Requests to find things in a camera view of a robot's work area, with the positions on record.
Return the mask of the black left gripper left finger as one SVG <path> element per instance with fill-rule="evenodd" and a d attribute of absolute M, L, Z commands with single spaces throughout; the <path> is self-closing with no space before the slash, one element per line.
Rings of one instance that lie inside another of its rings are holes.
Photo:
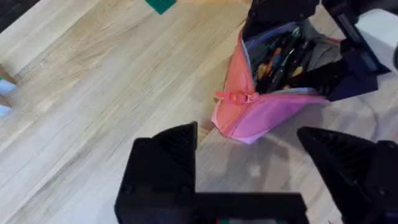
<path fill-rule="evenodd" d="M 134 140 L 114 204 L 118 223 L 193 223 L 197 137 L 194 121 Z"/>

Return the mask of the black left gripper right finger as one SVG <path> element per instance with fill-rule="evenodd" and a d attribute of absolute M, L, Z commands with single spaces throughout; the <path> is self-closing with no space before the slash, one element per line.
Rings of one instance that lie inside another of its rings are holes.
<path fill-rule="evenodd" d="M 397 224 L 397 143 L 328 129 L 297 136 L 347 224 Z"/>

